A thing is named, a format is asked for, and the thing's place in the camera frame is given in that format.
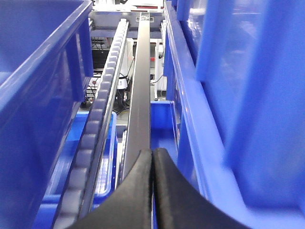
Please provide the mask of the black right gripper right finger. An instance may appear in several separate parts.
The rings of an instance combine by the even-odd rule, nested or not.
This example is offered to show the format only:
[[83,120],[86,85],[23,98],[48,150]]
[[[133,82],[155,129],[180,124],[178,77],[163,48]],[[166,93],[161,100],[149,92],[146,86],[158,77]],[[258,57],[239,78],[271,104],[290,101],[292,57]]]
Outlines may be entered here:
[[153,152],[154,194],[160,229],[246,229],[211,204],[185,179],[165,148]]

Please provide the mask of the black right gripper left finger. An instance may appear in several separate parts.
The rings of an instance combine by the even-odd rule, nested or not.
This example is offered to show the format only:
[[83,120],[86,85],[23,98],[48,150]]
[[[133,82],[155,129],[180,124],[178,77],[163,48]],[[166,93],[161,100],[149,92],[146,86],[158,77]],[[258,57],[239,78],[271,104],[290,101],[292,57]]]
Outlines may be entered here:
[[141,150],[118,188],[71,229],[150,229],[152,225],[152,151]]

